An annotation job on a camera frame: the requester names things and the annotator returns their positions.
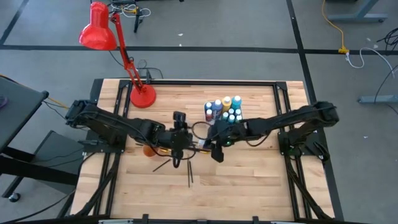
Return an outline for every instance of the white bottle cap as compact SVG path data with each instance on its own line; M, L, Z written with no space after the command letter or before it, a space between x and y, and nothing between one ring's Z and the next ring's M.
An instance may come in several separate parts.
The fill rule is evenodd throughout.
M225 103L229 103L230 101L231 101L231 97L229 97L229 96L224 97Z
M229 120L230 120L230 121L234 121L234 120L235 120L235 115L230 115L230 116L229 116Z

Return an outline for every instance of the yellow extension cord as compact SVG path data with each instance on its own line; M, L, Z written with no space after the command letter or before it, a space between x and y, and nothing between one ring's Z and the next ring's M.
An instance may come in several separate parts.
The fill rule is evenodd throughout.
M0 74L0 77L9 78L9 77L7 77L7 76L5 76L5 75L2 75L2 74ZM69 109L69 107L67 107L67 106L64 105L63 103L59 102L58 100L55 100L55 99L53 99L53 98L51 98L51 97L49 97L49 100L51 100L52 102L54 102L54 103L60 105L62 108L65 108L66 110Z
M330 21L328 20L327 16L325 15L325 2L326 2L326 0L323 0L323 3L322 3L322 15L323 15L323 18L325 18L325 20L326 20L332 27L338 29L338 30L341 32L341 48L338 49L338 52L341 53L341 54L346 54L346 53L349 52L349 50L346 48L346 46L344 46L344 32L343 32L339 27L337 27L336 25L334 25L332 22L330 22Z

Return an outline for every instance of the chair wheel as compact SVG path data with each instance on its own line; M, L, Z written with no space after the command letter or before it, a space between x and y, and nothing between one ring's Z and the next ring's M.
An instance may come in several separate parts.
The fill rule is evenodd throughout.
M21 195L19 193L12 193L10 197L8 197L8 200L12 203L17 202L21 198Z

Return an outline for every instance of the lamp shade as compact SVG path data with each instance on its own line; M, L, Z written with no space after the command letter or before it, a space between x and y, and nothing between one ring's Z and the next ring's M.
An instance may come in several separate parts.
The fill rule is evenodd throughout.
M102 2L93 2L90 6L90 24L79 36L79 43L96 50L114 50L116 39L108 27L108 7Z

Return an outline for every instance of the orange object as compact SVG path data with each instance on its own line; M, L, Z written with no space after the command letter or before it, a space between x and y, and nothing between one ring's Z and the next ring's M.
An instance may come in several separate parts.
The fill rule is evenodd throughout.
M150 146L143 146L142 151L144 152L144 155L147 157L153 157L156 155L156 152L154 152L153 149L150 148Z

